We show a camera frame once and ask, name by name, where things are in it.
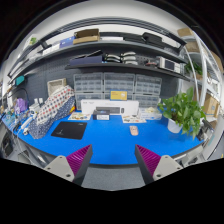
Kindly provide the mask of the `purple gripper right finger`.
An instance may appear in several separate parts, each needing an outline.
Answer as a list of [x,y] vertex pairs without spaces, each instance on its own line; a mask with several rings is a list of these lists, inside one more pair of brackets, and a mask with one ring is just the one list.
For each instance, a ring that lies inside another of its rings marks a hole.
[[182,169],[182,166],[169,155],[159,156],[140,145],[135,145],[135,156],[146,184],[150,184]]

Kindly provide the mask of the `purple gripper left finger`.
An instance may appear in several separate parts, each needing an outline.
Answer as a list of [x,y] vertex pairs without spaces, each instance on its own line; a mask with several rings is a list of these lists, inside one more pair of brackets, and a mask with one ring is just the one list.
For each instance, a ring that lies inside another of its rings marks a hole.
[[45,167],[45,170],[65,180],[81,185],[92,155],[92,145],[87,145],[68,156],[57,156]]

